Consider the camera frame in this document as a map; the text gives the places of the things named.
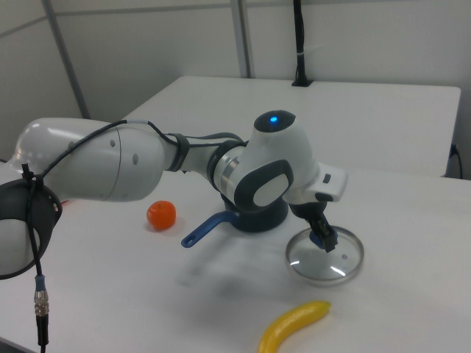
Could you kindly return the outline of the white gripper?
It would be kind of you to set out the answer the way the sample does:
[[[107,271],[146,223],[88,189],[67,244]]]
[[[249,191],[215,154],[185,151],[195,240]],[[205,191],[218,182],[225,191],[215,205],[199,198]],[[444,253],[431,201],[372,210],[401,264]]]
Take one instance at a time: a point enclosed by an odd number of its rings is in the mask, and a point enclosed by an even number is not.
[[[338,202],[347,186],[348,174],[344,169],[324,163],[315,163],[314,178],[296,188],[294,203],[289,207],[298,218],[309,222],[309,239],[321,250],[331,252],[337,245],[337,233],[328,223],[324,211],[326,202]]]

